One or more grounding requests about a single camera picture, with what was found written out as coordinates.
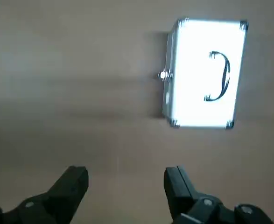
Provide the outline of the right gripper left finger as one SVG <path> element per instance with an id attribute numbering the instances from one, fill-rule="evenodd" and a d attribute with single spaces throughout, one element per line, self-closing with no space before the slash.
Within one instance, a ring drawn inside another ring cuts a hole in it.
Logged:
<path id="1" fill-rule="evenodd" d="M 0 224 L 69 224 L 88 187 L 86 167 L 70 166 L 48 191 L 26 198 L 8 212 L 0 207 Z"/>

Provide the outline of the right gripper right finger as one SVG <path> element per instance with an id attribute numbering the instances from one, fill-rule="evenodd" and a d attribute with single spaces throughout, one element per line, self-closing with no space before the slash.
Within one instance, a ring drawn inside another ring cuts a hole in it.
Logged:
<path id="1" fill-rule="evenodd" d="M 239 204 L 233 210 L 212 195 L 194 188 L 181 166 L 167 167 L 163 177 L 173 224 L 272 224 L 259 207 Z"/>

